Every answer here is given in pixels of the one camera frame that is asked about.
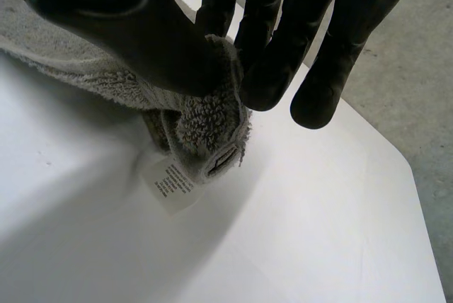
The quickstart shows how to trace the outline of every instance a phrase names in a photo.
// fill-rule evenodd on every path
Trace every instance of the gray floor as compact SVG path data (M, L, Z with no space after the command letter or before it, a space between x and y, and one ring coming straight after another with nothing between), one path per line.
M322 36L305 61L308 65ZM401 0L368 40L343 98L411 164L452 303L453 0Z

